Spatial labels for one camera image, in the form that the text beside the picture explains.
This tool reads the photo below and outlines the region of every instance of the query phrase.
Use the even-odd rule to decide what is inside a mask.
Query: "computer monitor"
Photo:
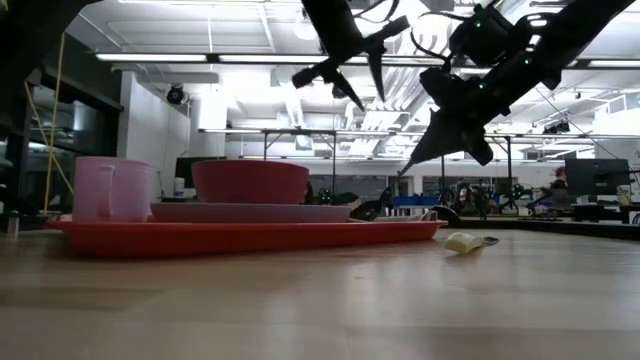
[[[226,159],[226,157],[180,157],[176,160],[176,177],[184,178],[185,189],[193,189],[195,186],[191,176],[191,165],[200,161]]]
[[[624,159],[567,159],[565,166],[571,195],[617,195],[619,186],[631,184]]]

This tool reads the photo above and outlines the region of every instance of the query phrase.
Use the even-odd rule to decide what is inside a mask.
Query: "ceiling light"
[[[442,66],[442,60],[430,57],[390,55],[382,57],[382,65],[393,66]]]
[[[491,69],[488,68],[460,68],[458,73],[465,75],[486,75]]]
[[[593,60],[589,67],[604,68],[640,68],[640,60]]]
[[[529,22],[529,24],[531,24],[531,26],[533,27],[543,27],[543,26],[547,26],[548,21],[547,20],[531,20]]]
[[[220,62],[222,63],[277,63],[314,65],[326,59],[327,57],[322,55],[220,55]],[[367,64],[367,58],[364,56],[355,56],[347,60],[345,64]]]
[[[204,54],[97,54],[100,61],[112,62],[207,62]]]
[[[265,0],[241,0],[241,1],[229,1],[229,0],[118,0],[123,4],[144,4],[144,5],[254,5],[258,3],[265,3]]]

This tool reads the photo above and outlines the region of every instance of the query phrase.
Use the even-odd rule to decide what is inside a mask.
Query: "yellow rope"
[[[40,135],[42,135],[42,139],[44,140],[44,145],[47,148],[49,148],[50,147],[49,141],[47,141],[47,136],[45,135],[44,129],[42,128],[42,121],[40,121],[40,115],[38,115],[38,110],[36,109],[36,105],[33,102],[33,98],[31,97],[31,90],[29,90],[29,84],[27,84],[26,81],[24,82],[24,89],[27,92],[27,99],[29,100],[29,105],[31,107],[31,111],[33,112],[33,116],[36,118],[36,122],[38,123],[38,129],[40,130]],[[62,171],[62,166],[60,166],[60,163],[58,162],[58,159],[56,159],[55,156],[53,157],[53,162],[56,164],[56,168],[60,172],[60,175],[62,175],[62,179],[67,184],[67,188],[69,188],[69,191],[73,195],[73,187],[71,186],[71,183],[69,182],[67,177],[64,175],[64,171]]]
[[[58,96],[60,95],[60,77],[62,75],[62,57],[64,55],[64,32],[60,37],[60,53],[58,55],[58,76],[56,78],[56,96],[53,101],[53,116],[51,118],[51,138],[49,139],[49,165],[47,166],[47,189],[44,195],[44,215],[49,212],[49,192],[51,191],[51,166],[53,165],[53,144],[56,134],[56,120],[58,117]]]

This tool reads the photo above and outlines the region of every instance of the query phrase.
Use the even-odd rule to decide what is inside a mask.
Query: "pink mug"
[[[146,222],[153,170],[140,161],[110,157],[76,160],[73,221]]]

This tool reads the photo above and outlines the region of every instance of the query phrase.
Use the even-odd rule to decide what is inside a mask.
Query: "security camera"
[[[182,105],[187,102],[187,95],[184,93],[184,85],[173,84],[167,93],[167,101],[173,105]]]

